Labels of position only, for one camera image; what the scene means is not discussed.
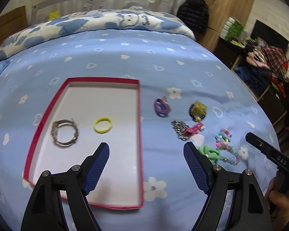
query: yellow ring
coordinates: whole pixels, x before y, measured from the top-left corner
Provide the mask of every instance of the yellow ring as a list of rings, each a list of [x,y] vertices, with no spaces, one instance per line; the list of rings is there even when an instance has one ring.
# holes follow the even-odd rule
[[[96,129],[96,125],[100,122],[109,122],[110,126],[108,128],[104,128],[104,129]],[[101,117],[99,119],[97,119],[95,122],[94,122],[94,125],[93,125],[93,129],[96,133],[99,133],[99,134],[105,134],[107,132],[109,132],[111,129],[113,128],[113,122],[111,121],[111,119],[109,117]]]

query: blue gripper pad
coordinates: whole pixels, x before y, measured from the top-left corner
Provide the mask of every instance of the blue gripper pad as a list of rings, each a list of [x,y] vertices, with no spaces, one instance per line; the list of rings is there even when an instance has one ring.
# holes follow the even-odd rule
[[[212,163],[191,142],[184,145],[183,154],[198,188],[209,195],[213,187]]]
[[[83,188],[85,196],[87,196],[91,191],[93,191],[101,177],[104,167],[109,158],[109,146],[105,143],[101,152],[98,154],[96,160],[94,161],[92,167],[86,174],[86,183]]]

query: hand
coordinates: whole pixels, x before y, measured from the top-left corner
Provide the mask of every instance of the hand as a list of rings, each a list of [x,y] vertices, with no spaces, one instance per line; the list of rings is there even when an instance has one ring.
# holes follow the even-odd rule
[[[264,195],[270,210],[270,203],[278,206],[280,209],[276,218],[272,221],[274,231],[281,231],[289,221],[289,197],[273,190],[275,177],[270,181],[267,192]]]

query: plaid shirt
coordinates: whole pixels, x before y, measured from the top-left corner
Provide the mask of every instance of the plaid shirt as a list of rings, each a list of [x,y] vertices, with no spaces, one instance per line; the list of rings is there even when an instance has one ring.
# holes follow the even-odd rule
[[[282,65],[285,62],[288,62],[287,57],[284,54],[284,51],[278,47],[268,46],[261,48],[264,57],[267,60],[267,63],[271,67],[271,70],[275,73],[279,73]]]

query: green hair tie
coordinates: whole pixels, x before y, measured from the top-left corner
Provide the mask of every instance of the green hair tie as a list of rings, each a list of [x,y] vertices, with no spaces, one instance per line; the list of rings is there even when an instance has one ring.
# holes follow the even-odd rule
[[[209,158],[210,162],[216,164],[217,160],[221,158],[221,154],[218,150],[210,148],[209,145],[199,147],[199,153]]]

